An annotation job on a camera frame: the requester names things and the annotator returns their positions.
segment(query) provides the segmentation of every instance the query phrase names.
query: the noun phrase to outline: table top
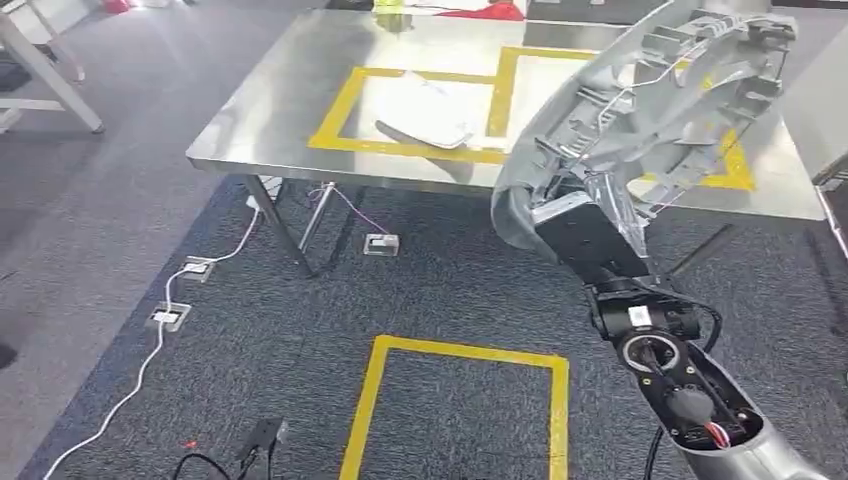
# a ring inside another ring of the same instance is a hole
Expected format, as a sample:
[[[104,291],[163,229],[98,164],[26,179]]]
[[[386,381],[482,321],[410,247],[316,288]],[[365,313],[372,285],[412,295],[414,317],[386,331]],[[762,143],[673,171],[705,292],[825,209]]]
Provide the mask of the table top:
[[[488,193],[504,152],[548,96],[623,31],[314,10],[271,47],[186,154],[210,172]],[[467,147],[416,143],[378,121],[407,70],[467,115],[475,132]],[[675,206],[824,218],[776,113],[752,126],[724,163]]]

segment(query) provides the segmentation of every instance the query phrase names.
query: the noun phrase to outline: white power cable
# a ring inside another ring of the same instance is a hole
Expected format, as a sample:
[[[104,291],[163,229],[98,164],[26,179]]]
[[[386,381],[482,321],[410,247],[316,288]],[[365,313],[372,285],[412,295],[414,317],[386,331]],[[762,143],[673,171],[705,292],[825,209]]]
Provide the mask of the white power cable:
[[[228,253],[227,255],[224,255],[223,257],[211,258],[211,259],[208,259],[208,260],[204,260],[199,265],[201,265],[201,266],[212,265],[214,263],[223,262],[224,260],[229,260],[229,259],[235,257],[236,255],[238,255],[239,252],[241,252],[242,248],[244,248],[244,244],[247,243],[247,239],[248,239],[248,237],[250,237],[251,232],[253,232],[253,228],[256,226],[256,221],[258,219],[259,219],[259,210],[255,210],[253,212],[253,219],[250,221],[250,225],[247,227],[247,231],[244,232],[244,236],[241,238],[241,241],[239,242],[239,244],[238,244],[238,246],[236,247],[235,250],[233,250],[231,253]],[[163,315],[163,318],[167,317],[167,315],[171,313],[171,308],[173,306],[172,302],[171,302],[171,284],[180,275],[182,275],[184,273],[188,273],[190,271],[191,270],[188,269],[188,268],[183,268],[182,270],[178,271],[177,273],[171,275],[168,278],[168,281],[165,282],[165,315]],[[115,416],[115,414],[118,412],[118,410],[120,410],[120,408],[123,407],[125,403],[129,402],[130,399],[132,399],[141,390],[141,385],[142,385],[142,382],[144,381],[144,372],[147,370],[147,366],[150,365],[150,362],[153,360],[153,358],[159,353],[160,350],[162,350],[162,346],[165,343],[165,322],[162,321],[162,320],[159,321],[159,325],[156,329],[156,336],[157,336],[156,348],[154,348],[153,351],[150,352],[150,355],[148,355],[147,358],[144,359],[144,362],[141,364],[141,367],[138,369],[138,380],[136,381],[135,388],[133,388],[132,391],[127,394],[127,396],[122,398],[121,401],[119,401],[118,403],[115,404],[114,407],[112,407],[112,410],[110,410],[109,413],[106,415],[106,418],[103,419],[103,424],[100,425],[100,430],[98,430],[97,433],[86,438],[85,440],[81,441],[80,443],[74,445],[73,447],[66,450],[65,453],[60,455],[59,458],[57,458],[56,461],[53,462],[53,465],[50,467],[50,470],[48,470],[47,473],[44,474],[43,480],[48,480],[50,478],[50,476],[53,475],[56,472],[56,469],[59,467],[59,465],[66,458],[68,458],[72,453],[76,452],[80,448],[82,448],[82,447],[88,445],[89,443],[100,438],[103,435],[103,433],[106,432],[106,429],[109,428],[109,423],[112,421],[112,417]]]

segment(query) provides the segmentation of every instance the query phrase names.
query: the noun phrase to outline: robotic arm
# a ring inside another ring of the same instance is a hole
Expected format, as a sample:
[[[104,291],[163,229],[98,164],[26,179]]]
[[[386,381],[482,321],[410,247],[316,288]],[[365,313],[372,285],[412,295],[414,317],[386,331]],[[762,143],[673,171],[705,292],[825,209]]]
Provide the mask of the robotic arm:
[[[493,223],[580,276],[595,327],[699,479],[826,480],[709,356],[718,312],[648,259],[644,228],[779,95],[775,57],[795,38],[791,18],[702,7],[659,7],[548,100],[504,164]],[[695,309],[715,321],[704,349]]]

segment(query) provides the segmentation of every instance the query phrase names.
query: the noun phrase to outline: yellow tape square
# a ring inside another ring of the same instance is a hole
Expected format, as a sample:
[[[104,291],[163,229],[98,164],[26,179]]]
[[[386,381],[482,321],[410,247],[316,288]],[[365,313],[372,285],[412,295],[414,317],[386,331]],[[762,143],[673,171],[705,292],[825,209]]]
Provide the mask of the yellow tape square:
[[[454,357],[488,360],[492,362],[508,362],[533,367],[551,369],[551,420],[550,420],[550,480],[568,479],[568,360],[555,355],[514,352],[494,348],[472,347],[452,343],[414,340],[410,338],[379,335],[374,339],[365,380],[362,382],[362,392],[359,404],[351,426],[350,438],[345,449],[340,480],[357,480],[362,466],[362,456],[365,454],[365,442],[377,394],[386,367],[389,349],[406,350],[409,352],[449,355]]]
[[[492,101],[489,106],[486,135],[489,137],[505,137],[509,124],[509,112],[512,107],[512,96],[515,89],[515,75],[518,59],[521,56],[562,58],[570,60],[590,60],[596,53],[582,50],[502,47],[498,59],[497,72],[493,76],[469,75],[451,72],[416,71],[427,80],[443,82],[476,83],[492,85]],[[348,152],[370,152],[405,157],[424,157],[438,160],[451,160],[469,163],[489,163],[500,165],[506,159],[506,153],[500,149],[484,148],[472,150],[460,147],[446,150],[429,145],[410,145],[379,140],[364,140],[342,137],[341,131],[350,112],[356,105],[362,93],[365,80],[369,76],[400,77],[404,71],[391,68],[354,67],[345,84],[339,90],[336,100],[327,111],[324,121],[318,131],[309,139],[310,148],[327,150],[342,150]],[[754,180],[745,161],[745,152],[736,143],[734,131],[722,139],[725,153],[725,173],[710,175],[701,182],[702,186],[713,188],[730,188],[737,190],[754,190]]]

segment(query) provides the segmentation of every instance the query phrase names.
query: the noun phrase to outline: carpet floor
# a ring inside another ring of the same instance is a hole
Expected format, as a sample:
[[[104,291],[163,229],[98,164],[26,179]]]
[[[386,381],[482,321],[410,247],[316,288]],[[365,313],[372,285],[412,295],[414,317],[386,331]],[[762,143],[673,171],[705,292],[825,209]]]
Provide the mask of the carpet floor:
[[[106,131],[28,112],[0,135],[0,342],[18,351],[0,370],[0,478],[20,473],[220,183],[187,146],[322,3],[177,2],[63,34]],[[52,98],[36,81],[10,95]]]
[[[281,208],[308,219],[290,182]],[[587,322],[567,269],[505,245],[488,200],[377,188],[344,191],[402,239],[396,258],[362,255],[358,222],[336,199],[310,248],[321,270],[300,279],[261,225],[241,255],[206,284],[182,283],[191,317],[168,334],[141,393],[99,441],[60,468],[65,478],[163,478],[189,451],[234,468],[254,423],[283,416],[279,478],[338,478],[375,336],[559,355],[570,364],[570,478],[641,478],[656,425],[632,377]],[[246,193],[224,181],[99,364],[21,474],[39,478],[63,450],[96,431],[129,391],[155,344],[144,326],[185,255],[220,255],[249,221]],[[671,265],[721,225],[669,209],[650,248]],[[789,441],[833,479],[848,472],[848,270],[820,224],[747,228],[683,279],[727,317],[716,357]],[[368,433],[363,479],[547,478],[551,375],[545,369],[392,351]],[[253,477],[264,478],[256,468]],[[202,464],[184,478],[209,477]],[[691,478],[667,444],[655,478]]]

